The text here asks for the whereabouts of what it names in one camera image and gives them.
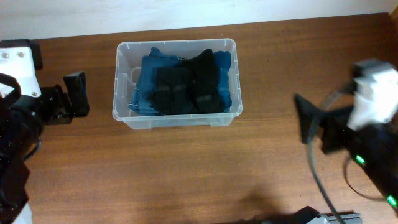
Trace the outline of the clear plastic storage container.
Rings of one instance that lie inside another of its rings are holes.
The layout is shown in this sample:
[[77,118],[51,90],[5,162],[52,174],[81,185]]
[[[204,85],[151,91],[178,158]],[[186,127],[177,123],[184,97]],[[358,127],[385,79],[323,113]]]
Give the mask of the clear plastic storage container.
[[[149,55],[156,47],[167,55],[189,59],[206,49],[231,53],[228,72],[231,108],[226,113],[193,114],[175,116],[141,116],[128,108],[133,91],[139,81],[142,57]],[[113,93],[113,117],[132,129],[151,129],[169,126],[228,126],[243,111],[239,80],[237,46],[233,39],[162,40],[143,42],[122,42],[116,50],[116,71]]]

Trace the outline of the dark blue jeans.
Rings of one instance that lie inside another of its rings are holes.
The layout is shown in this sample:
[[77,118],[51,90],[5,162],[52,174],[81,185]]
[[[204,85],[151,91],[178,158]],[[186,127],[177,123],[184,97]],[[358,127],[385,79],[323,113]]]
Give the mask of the dark blue jeans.
[[141,73],[128,108],[141,116],[160,115],[153,108],[149,99],[155,89],[156,70],[160,67],[173,67],[182,60],[185,59],[176,55],[164,54],[158,48],[152,47],[150,53],[142,58]]

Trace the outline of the black bundle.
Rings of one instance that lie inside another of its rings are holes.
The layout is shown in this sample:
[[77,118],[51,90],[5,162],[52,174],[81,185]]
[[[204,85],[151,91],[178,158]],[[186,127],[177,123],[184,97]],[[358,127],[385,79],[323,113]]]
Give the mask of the black bundle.
[[155,87],[148,100],[161,115],[198,114],[192,96],[194,82],[195,74],[190,67],[158,67]]
[[189,73],[188,95],[193,108],[190,114],[222,113],[225,104],[218,93],[219,70],[211,49],[200,55],[182,61],[178,67],[186,68]]

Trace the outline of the teal shirt bundle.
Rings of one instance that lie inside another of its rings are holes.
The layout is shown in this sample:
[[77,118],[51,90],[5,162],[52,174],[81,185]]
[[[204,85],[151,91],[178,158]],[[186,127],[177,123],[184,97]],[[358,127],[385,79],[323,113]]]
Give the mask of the teal shirt bundle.
[[231,53],[228,51],[217,51],[214,52],[213,55],[215,58],[215,65],[219,70],[217,90],[220,101],[223,104],[223,112],[226,113],[232,105],[228,76],[228,72],[231,68]]

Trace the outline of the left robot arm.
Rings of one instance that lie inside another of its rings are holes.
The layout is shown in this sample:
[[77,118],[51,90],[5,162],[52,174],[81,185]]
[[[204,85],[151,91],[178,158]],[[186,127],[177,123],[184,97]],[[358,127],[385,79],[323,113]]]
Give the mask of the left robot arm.
[[39,86],[35,73],[42,67],[38,42],[1,41],[1,223],[32,223],[25,162],[40,149],[44,128],[90,111],[84,72],[64,76],[63,90]]

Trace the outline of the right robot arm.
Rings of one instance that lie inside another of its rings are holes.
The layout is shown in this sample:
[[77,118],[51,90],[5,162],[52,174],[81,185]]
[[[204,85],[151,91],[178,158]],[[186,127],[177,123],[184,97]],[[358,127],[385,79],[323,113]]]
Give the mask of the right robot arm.
[[337,212],[317,172],[313,142],[319,130],[322,131],[322,152],[329,154],[346,149],[349,152],[346,161],[359,165],[381,193],[380,200],[387,202],[397,212],[397,131],[390,122],[371,123],[358,130],[349,127],[348,116],[353,114],[352,106],[326,110],[338,98],[338,95],[331,95],[319,108],[301,95],[294,95],[301,140],[307,147],[310,170],[321,195],[335,221],[348,223],[348,219]]

